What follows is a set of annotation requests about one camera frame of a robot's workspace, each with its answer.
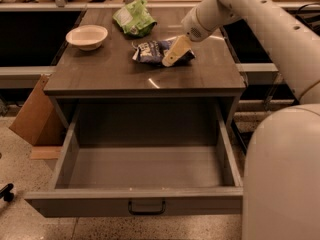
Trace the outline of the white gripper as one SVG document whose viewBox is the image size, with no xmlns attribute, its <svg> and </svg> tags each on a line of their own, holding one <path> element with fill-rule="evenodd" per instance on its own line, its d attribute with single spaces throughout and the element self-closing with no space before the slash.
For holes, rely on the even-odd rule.
<svg viewBox="0 0 320 240">
<path fill-rule="evenodd" d="M 172 66 L 191 49 L 192 42 L 201 42 L 208 38 L 212 31 L 205 29 L 197 17 L 196 9 L 191 9 L 181 21 L 185 35 L 178 36 L 165 53 L 162 64 Z"/>
</svg>

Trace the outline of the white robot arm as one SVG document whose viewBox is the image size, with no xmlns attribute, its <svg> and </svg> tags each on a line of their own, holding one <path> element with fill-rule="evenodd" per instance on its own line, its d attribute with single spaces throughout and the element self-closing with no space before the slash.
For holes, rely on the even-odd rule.
<svg viewBox="0 0 320 240">
<path fill-rule="evenodd" d="M 320 240 L 320 38 L 272 0 L 203 0 L 165 54 L 246 22 L 290 90 L 257 126 L 243 170 L 242 240 Z"/>
</svg>

